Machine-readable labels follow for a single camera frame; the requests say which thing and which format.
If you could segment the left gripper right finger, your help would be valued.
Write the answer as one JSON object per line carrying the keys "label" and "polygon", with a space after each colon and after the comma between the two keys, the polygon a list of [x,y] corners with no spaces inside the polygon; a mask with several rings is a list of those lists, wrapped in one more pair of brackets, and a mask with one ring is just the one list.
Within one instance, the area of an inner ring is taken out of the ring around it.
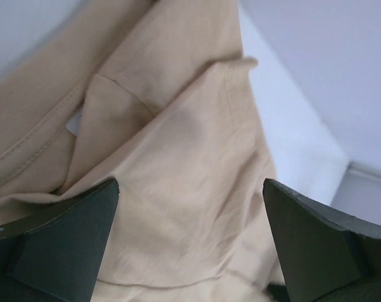
{"label": "left gripper right finger", "polygon": [[381,226],[274,179],[263,198],[289,301],[381,301]]}

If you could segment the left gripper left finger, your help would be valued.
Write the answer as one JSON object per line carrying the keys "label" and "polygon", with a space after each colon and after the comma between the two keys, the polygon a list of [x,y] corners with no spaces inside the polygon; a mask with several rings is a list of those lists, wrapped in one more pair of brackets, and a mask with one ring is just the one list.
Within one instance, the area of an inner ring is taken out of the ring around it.
{"label": "left gripper left finger", "polygon": [[90,301],[118,199],[109,179],[0,225],[0,301]]}

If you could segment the beige t shirt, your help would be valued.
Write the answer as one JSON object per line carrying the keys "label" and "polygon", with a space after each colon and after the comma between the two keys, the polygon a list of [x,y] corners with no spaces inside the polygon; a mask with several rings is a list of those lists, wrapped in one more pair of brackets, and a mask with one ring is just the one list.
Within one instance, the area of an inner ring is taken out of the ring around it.
{"label": "beige t shirt", "polygon": [[0,81],[0,224],[114,177],[93,301],[268,301],[256,64],[236,1],[89,1]]}

